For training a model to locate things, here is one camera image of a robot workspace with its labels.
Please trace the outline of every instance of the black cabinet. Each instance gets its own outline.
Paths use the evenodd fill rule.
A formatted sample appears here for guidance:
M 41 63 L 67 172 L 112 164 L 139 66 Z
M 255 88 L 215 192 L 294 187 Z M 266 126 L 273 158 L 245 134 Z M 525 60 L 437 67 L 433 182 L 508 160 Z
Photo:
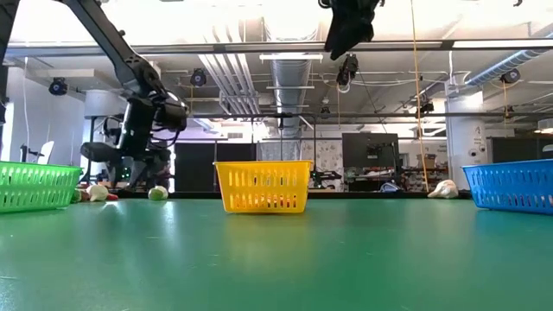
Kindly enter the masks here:
M 175 145 L 175 191 L 217 192 L 219 180 L 214 162 L 257 160 L 251 143 L 177 143 Z
M 553 144 L 553 138 L 496 137 L 492 138 L 493 163 L 516 162 L 553 158 L 543 147 Z

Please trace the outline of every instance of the ball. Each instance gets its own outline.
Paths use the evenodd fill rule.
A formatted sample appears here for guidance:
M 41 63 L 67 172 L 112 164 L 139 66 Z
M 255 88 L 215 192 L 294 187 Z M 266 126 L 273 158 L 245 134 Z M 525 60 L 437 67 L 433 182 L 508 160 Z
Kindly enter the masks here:
M 148 199 L 150 200 L 165 200 L 163 196 L 164 196 L 163 191 L 160 189 L 151 188 L 148 191 Z
M 71 198 L 71 204 L 79 203 L 82 199 L 82 194 L 79 189 L 75 189 L 73 197 Z
M 164 186 L 156 186 L 155 189 L 161 190 L 163 192 L 163 199 L 166 200 L 169 197 L 169 192 Z

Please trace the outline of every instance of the desk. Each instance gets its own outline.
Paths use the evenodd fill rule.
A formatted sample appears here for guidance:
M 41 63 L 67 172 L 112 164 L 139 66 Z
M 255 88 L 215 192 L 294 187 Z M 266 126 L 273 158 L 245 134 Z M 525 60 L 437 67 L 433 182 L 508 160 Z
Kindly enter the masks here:
M 0 215 L 11 310 L 545 310 L 553 218 L 471 200 L 120 200 Z

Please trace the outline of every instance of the white stuffed animal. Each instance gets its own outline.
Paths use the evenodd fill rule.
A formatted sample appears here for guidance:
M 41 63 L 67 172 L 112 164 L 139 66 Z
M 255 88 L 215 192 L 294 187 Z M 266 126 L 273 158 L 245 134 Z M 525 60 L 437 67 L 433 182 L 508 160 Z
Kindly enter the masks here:
M 457 186 L 451 180 L 442 181 L 436 186 L 434 192 L 429 194 L 429 198 L 453 199 L 459 196 Z

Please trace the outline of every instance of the ceiling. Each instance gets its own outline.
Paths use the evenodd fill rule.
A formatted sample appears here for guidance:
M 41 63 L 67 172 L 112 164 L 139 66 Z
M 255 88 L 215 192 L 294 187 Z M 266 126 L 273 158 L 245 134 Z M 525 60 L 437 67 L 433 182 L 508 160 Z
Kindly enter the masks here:
M 415 0 L 416 35 L 418 40 L 446 40 L 446 39 L 511 39 L 539 37 L 546 30 L 553 29 L 553 2 L 525 0 L 520 7 L 513 8 L 516 1 L 508 0 Z M 264 19 L 267 15 L 286 16 L 285 20 L 293 21 L 283 27 L 301 27 L 306 10 L 313 12 L 319 20 L 319 41 L 324 41 L 328 24 L 331 19 L 329 10 L 320 9 L 316 0 L 283 0 L 271 2 L 257 1 L 194 1 L 162 3 L 155 0 L 111 0 L 104 6 L 106 14 L 113 23 L 125 29 L 125 39 L 130 44 L 156 45 L 173 43 L 205 43 L 202 33 L 211 31 L 211 26 L 224 22 L 227 25 L 238 24 L 239 33 L 243 41 L 265 41 Z M 44 14 L 53 11 L 57 16 Z M 376 36 L 374 40 L 411 40 L 411 11 L 409 0 L 387 1 L 382 8 L 377 8 L 377 16 L 373 23 Z M 63 5 L 43 0 L 22 1 L 20 12 L 16 19 L 16 26 L 12 35 L 12 42 L 37 43 L 56 45 L 60 42 L 72 42 L 76 45 L 88 44 L 92 41 L 86 30 L 71 12 Z M 451 54 L 453 67 L 450 68 L 450 52 L 419 52 L 419 71 L 424 81 L 421 88 L 428 86 L 431 80 L 447 78 L 450 70 L 458 73 L 461 81 L 465 73 L 477 72 L 502 60 L 514 51 L 455 51 Z M 321 62 L 313 61 L 309 85 L 315 89 L 307 90 L 303 111 L 319 111 L 321 101 L 328 98 L 332 112 L 393 112 L 408 110 L 412 107 L 408 102 L 416 93 L 413 80 L 415 74 L 414 56 L 411 52 L 363 52 L 357 53 L 359 71 L 357 81 L 361 77 L 365 82 L 379 83 L 386 86 L 352 85 L 350 92 L 340 94 L 334 87 L 338 67 L 342 59 L 331 61 L 326 55 Z M 207 85 L 195 88 L 191 92 L 190 74 L 195 68 L 204 67 L 197 55 L 159 55 L 148 56 L 162 69 L 162 81 L 168 89 L 177 92 L 184 98 L 217 98 L 219 88 L 208 76 Z M 259 54 L 247 54 L 247 63 L 251 71 L 254 86 L 258 92 L 272 96 L 267 86 L 272 86 L 270 63 L 262 62 Z M 506 101 L 501 85 L 484 85 L 484 107 L 487 111 L 502 111 L 505 105 L 515 106 L 515 111 L 553 110 L 553 93 L 551 97 L 543 95 L 553 92 L 553 73 L 550 64 L 553 63 L 553 53 L 542 56 L 522 65 L 522 81 L 507 90 Z M 89 86 L 79 83 L 81 90 L 97 88 L 118 89 L 118 84 L 111 63 L 106 57 L 42 57 L 29 61 L 29 67 L 36 70 L 66 70 L 66 69 L 94 69 Z M 444 96 L 437 93 L 435 98 Z M 199 102 L 195 105 L 211 105 Z M 264 111 L 275 111 L 270 105 L 263 107 Z M 342 120 L 342 122 L 376 122 L 371 119 Z M 412 121 L 408 118 L 394 118 L 386 120 Z M 522 128 L 536 126 L 534 117 L 516 118 L 513 122 Z M 337 120 L 327 120 L 327 123 L 336 123 Z M 493 119 L 490 124 L 503 126 L 503 120 Z

